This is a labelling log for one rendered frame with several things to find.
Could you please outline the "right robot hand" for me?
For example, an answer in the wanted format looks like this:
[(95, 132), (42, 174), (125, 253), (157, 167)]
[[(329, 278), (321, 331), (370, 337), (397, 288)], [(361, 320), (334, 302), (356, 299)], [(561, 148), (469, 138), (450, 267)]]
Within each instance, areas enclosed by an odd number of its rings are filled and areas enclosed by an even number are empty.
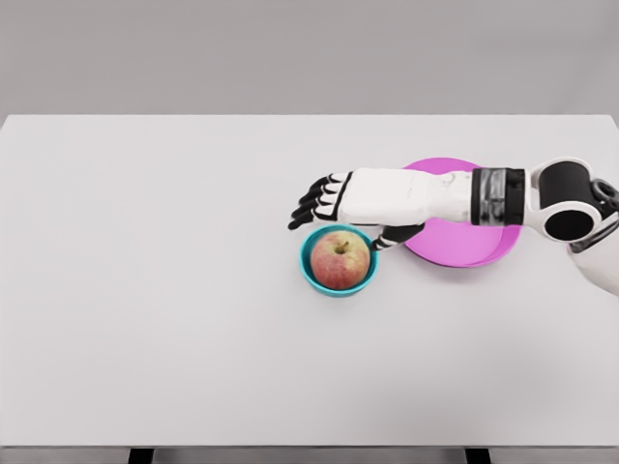
[(380, 226), (369, 248), (399, 246), (425, 229), (427, 206), (417, 195), (428, 186), (427, 174), (402, 169), (360, 168), (331, 173), (310, 185), (298, 201), (287, 228), (311, 222)]

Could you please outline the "red yellow apple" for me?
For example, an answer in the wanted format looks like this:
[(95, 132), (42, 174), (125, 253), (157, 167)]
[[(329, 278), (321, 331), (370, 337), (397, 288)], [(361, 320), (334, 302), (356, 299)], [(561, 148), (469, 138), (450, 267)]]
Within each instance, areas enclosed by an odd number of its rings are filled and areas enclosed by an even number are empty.
[(359, 234), (338, 230), (325, 234), (316, 242), (309, 264), (318, 283), (333, 290), (347, 290), (366, 277), (370, 252)]

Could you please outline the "pink plate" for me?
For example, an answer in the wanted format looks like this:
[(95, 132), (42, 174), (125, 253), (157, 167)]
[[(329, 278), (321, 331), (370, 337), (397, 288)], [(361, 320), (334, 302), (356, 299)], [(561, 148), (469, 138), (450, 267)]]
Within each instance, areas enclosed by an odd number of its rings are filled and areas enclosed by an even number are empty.
[(507, 255), (516, 245), (520, 232), (520, 226), (475, 226), (432, 218), (404, 246), (438, 266), (476, 268)]

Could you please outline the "blue bowl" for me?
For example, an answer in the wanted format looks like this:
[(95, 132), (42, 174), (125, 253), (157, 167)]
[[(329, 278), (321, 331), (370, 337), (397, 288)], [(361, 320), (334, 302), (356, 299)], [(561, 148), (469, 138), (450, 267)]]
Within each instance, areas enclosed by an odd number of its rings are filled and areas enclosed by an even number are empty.
[[(355, 232), (359, 234), (363, 238), (363, 240), (366, 242), (369, 248), (369, 252), (370, 252), (370, 264), (369, 264), (369, 269), (368, 269), (368, 273), (366, 277), (358, 285), (350, 289), (347, 289), (347, 290), (333, 290), (333, 289), (324, 287), (323, 285), (321, 285), (315, 280), (312, 270), (310, 268), (310, 253), (314, 245), (316, 244), (316, 242), (325, 234), (329, 232), (335, 232), (338, 230), (347, 230), (347, 231), (351, 231), (351, 232)], [(348, 225), (340, 225), (340, 224), (322, 226), (314, 230), (313, 232), (311, 232), (305, 238), (305, 240), (303, 241), (301, 245), (300, 252), (299, 252), (299, 262), (300, 262), (300, 269), (301, 269), (302, 275), (304, 276), (306, 281), (313, 287), (314, 290), (316, 290), (317, 292), (323, 295), (334, 297), (334, 298), (344, 298), (344, 297), (352, 296), (360, 292), (361, 290), (363, 290), (369, 284), (369, 282), (374, 278), (377, 272), (378, 252), (370, 249), (370, 243), (371, 243), (371, 239), (369, 238), (369, 236), (355, 227), (348, 226)]]

